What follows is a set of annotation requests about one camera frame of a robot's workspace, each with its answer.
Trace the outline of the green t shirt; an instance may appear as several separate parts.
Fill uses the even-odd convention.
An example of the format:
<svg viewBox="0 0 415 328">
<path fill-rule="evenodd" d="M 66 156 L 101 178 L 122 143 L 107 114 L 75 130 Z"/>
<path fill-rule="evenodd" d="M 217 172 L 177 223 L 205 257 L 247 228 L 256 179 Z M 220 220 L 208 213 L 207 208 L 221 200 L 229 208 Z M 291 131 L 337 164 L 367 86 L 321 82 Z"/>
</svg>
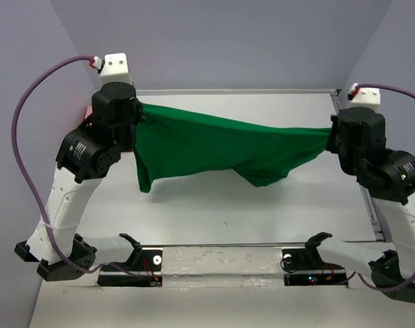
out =
<svg viewBox="0 0 415 328">
<path fill-rule="evenodd" d="M 316 159 L 329 128 L 276 128 L 159 105 L 143 105 L 133 148 L 139 190 L 154 181 L 232 169 L 266 187 Z"/>
</svg>

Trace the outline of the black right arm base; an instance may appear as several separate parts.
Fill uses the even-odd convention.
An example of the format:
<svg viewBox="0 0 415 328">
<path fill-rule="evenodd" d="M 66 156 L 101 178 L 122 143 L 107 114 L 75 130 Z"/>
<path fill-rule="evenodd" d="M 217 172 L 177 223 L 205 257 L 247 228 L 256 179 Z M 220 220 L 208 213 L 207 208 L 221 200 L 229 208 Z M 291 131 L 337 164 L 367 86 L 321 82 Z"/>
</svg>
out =
<svg viewBox="0 0 415 328">
<path fill-rule="evenodd" d="M 348 274 L 343 267 L 320 262 L 305 248 L 283 249 L 279 264 L 286 287 L 347 285 Z"/>
</svg>

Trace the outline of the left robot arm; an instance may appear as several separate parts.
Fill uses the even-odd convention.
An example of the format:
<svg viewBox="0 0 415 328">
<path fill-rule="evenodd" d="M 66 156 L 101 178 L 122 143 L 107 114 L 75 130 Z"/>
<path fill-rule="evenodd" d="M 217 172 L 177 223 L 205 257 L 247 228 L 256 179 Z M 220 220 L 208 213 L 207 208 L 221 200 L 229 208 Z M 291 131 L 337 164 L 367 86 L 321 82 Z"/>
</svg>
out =
<svg viewBox="0 0 415 328">
<path fill-rule="evenodd" d="M 130 235 L 86 238 L 77 229 L 111 166 L 133 148 L 134 128 L 142 114 L 133 85 L 106 83 L 92 96 L 91 114 L 63 139 L 50 195 L 38 204 L 40 222 L 14 249 L 25 262 L 38 264 L 43 280 L 75 280 L 106 265 L 129 273 L 139 265 L 142 246 Z"/>
</svg>

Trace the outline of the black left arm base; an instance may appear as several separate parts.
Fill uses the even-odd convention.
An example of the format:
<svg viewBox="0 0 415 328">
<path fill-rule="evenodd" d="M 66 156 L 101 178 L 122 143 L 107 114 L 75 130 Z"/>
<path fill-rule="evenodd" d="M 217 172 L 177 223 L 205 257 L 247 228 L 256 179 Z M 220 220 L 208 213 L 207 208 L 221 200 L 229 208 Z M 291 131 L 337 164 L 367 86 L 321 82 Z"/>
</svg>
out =
<svg viewBox="0 0 415 328">
<path fill-rule="evenodd" d="M 129 273 L 104 266 L 97 284 L 101 287 L 159 288 L 162 286 L 162 262 L 163 248 L 144 247 L 137 262 L 120 265 Z"/>
</svg>

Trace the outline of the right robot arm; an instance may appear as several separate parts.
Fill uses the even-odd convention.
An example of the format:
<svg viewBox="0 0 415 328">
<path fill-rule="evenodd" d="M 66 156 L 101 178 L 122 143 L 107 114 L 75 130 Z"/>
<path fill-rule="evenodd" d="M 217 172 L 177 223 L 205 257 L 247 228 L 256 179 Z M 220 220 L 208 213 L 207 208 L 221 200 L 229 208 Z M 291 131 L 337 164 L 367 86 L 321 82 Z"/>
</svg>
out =
<svg viewBox="0 0 415 328">
<path fill-rule="evenodd" d="M 415 303 L 415 156 L 386 147 L 385 118 L 370 108 L 342 109 L 331 121 L 326 149 L 375 200 L 394 248 L 378 252 L 320 232 L 305 243 L 304 262 L 339 265 L 388 298 Z"/>
</svg>

